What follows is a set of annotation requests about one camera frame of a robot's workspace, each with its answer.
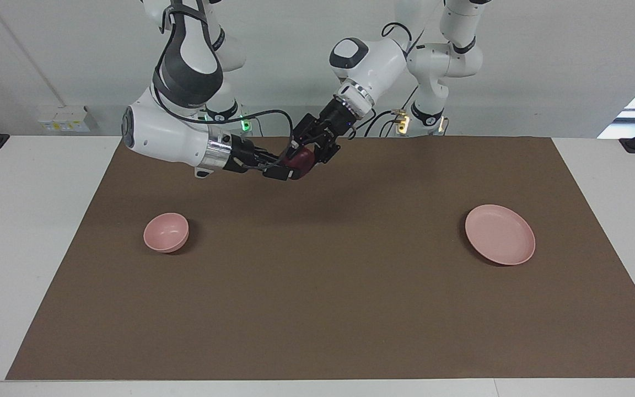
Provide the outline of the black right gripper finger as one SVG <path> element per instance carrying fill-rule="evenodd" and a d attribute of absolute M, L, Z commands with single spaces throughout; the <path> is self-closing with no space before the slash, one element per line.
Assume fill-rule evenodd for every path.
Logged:
<path fill-rule="evenodd" d="M 309 173 L 309 165 L 287 165 L 279 164 L 272 168 L 262 171 L 265 178 L 277 179 L 282 181 L 298 180 Z"/>
<path fill-rule="evenodd" d="M 254 148 L 254 160 L 257 166 L 286 166 L 297 155 L 297 149 L 286 147 L 279 155 L 271 153 L 265 148 Z"/>

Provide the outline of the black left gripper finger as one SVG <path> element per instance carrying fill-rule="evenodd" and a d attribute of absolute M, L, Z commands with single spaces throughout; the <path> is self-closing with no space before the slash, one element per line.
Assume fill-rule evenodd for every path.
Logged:
<path fill-rule="evenodd" d="M 328 163 L 340 150 L 338 134 L 317 134 L 311 137 L 311 150 L 314 156 L 314 165 Z"/>
<path fill-rule="evenodd" d="M 318 151 L 325 149 L 325 124 L 323 120 L 307 113 L 290 133 L 290 153 L 309 145 Z"/>

